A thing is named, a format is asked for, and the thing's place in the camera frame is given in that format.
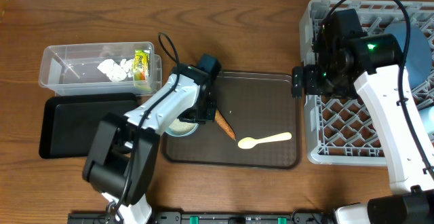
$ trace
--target cable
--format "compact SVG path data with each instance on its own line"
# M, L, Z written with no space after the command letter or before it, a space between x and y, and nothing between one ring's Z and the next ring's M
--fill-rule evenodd
M291 221L294 221L294 216L295 216L295 214L297 213L297 210L294 210L293 211L293 213L291 214Z
M169 41L170 46L172 47L172 50L174 52L175 57L173 57L168 50L165 48L165 46L163 45L163 42L161 41L161 36L164 36L167 41ZM176 86L178 85L179 82L179 77L180 77L180 62L179 62L179 56L178 56L178 52L176 51L175 45L173 44L172 40L169 38L169 36L165 33L158 33L158 42L160 43L161 47L163 48L164 52L170 57L170 59L172 59L177 66L176 69L176 80L174 85L163 95L161 96L157 101L155 101L144 113L142 118L140 119L138 125L137 125L137 131L136 131L136 136L134 137L133 140L133 144L132 144L132 149L131 149L131 156L130 156L130 164L128 165L128 172L127 172L127 176L126 176L126 180L125 180L125 185L123 186L123 191L122 191L122 195L119 198L118 202L116 203L116 205L114 207L112 206L108 206L108 214L111 215L116 215L117 211L119 210L119 207L121 207L122 202L124 201L124 199L127 196L128 191L130 190L130 181L131 181L131 175L132 175L132 170L133 170L133 165L134 165L134 158L136 156L136 149L137 149L137 144L138 141L140 139L140 132L143 126L144 121L148 118L149 114L151 114L151 111L162 101L164 100L167 96L169 96L169 94L171 92L173 92L176 89Z
M317 217L315 217L315 215L314 215L313 213L311 213L311 215L312 215L312 217L313 217L313 220L315 220L315 222L316 222L317 224L321 224L321 223L317 220Z
M323 19L323 21L321 22L321 25L319 27L319 32L318 32L318 37L316 39L316 44L315 47L318 47L319 44L319 40L321 39L321 33L323 31L323 24L328 20L328 18L332 15L333 11L342 3L344 3L346 0L340 0L327 14L327 16ZM392 0L394 1L398 7L401 9L402 14L404 15L404 20L406 22L406 41L404 43L404 49L402 52L402 61L399 64L399 72L398 72L398 94L399 94L399 102L400 105L402 107L402 111L404 114L404 117L406 119L407 125L408 125L408 129L410 130L410 133L413 137L414 143L416 144L416 147L419 151L420 157L422 158L422 161L425 165L425 167L427 168L427 171L429 172L429 174L431 175L431 178L434 180L434 170L431 167L431 164L429 163L429 160L427 158L427 155L425 154L422 145L420 144L418 135L414 129L412 120L410 118L410 114L408 113L408 108L407 108L407 104L406 104L406 98L404 97L404 92L403 92L403 73L404 73L404 68L406 66L406 60L407 60L407 53L408 53L408 47L410 45L410 18L408 17L408 13L407 10L405 9L405 7L402 5L402 3L399 0Z

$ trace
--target black tray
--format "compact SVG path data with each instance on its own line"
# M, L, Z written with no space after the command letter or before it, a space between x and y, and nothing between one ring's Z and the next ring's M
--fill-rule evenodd
M100 120L138 107L132 93L57 96L45 103L39 155L44 159L87 156Z
M162 151L171 162L290 169L300 161L301 104L292 98L289 75L221 73L213 91L217 107L234 129L231 140L217 123L199 125L186 137L163 135ZM244 137L291 132L288 141L240 149Z

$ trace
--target clear plastic bin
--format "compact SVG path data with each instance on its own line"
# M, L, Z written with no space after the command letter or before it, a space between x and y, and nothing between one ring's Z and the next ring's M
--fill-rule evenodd
M113 59L119 64L124 58L134 58L135 50L148 50L151 54L150 73L146 81L135 81L135 85L131 77L112 82L98 70L98 65L106 59ZM154 45L150 42L49 46L43 53L39 72L39 85L61 96L118 92L154 94L161 88L161 80L161 59L155 55Z

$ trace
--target carrot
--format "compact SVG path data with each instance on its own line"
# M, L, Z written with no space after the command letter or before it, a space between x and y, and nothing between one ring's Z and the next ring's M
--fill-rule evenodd
M216 117L214 118L217 124L230 136L234 141L235 139L235 133L233 132L231 126L228 124L228 122L223 118L222 114L219 112L219 110L216 110Z

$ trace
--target brown tray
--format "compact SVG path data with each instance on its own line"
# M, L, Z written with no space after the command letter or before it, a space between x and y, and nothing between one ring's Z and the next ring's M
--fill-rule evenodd
M290 169L300 161L301 104L292 98L291 76L224 72L217 77L213 96L231 125L235 142L216 122L199 125L186 137L163 135L162 151L171 162ZM238 141L291 132L288 141L240 149Z

